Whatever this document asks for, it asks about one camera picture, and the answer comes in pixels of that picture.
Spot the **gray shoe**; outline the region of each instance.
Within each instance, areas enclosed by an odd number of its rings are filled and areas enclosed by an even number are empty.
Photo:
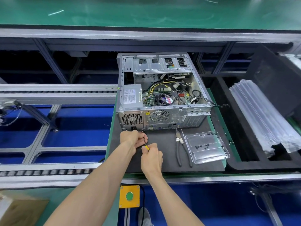
[[[143,207],[139,210],[139,213],[138,213],[138,226],[141,226],[142,215],[143,215]],[[150,213],[148,212],[148,210],[146,208],[144,208],[144,220],[143,220],[142,226],[153,226],[153,224],[151,223]]]

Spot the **pliers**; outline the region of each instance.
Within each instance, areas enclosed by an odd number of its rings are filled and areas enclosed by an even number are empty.
[[[178,164],[179,164],[179,167],[182,166],[182,163],[181,163],[181,159],[180,159],[180,143],[181,145],[183,146],[187,156],[188,156],[188,161],[189,161],[189,166],[192,167],[192,161],[191,161],[191,157],[190,157],[190,153],[188,152],[188,149],[186,148],[185,144],[184,144],[184,141],[181,137],[181,134],[180,132],[178,131],[178,129],[175,130],[175,136],[176,136],[176,146],[175,146],[175,155],[177,157],[177,161],[178,161]]]

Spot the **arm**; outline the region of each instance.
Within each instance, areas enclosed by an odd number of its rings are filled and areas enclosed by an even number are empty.
[[[157,144],[153,143],[148,147],[149,151],[142,147],[141,169],[156,194],[167,225],[204,226],[164,180],[161,172],[163,154],[158,150]]]
[[[121,144],[66,197],[44,226],[102,225],[136,148],[144,144],[143,136],[137,131],[122,132]]]

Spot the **cooling fan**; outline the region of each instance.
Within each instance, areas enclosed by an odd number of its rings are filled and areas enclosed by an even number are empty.
[[[170,94],[164,94],[164,93],[158,93],[156,95],[156,103],[158,105],[178,105],[179,101],[177,93],[170,93]]]

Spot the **person's right hand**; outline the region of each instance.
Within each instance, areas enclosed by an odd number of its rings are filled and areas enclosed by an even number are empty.
[[[162,176],[163,153],[158,150],[156,143],[149,144],[148,147],[149,151],[145,146],[142,147],[141,169],[149,180],[153,176]]]

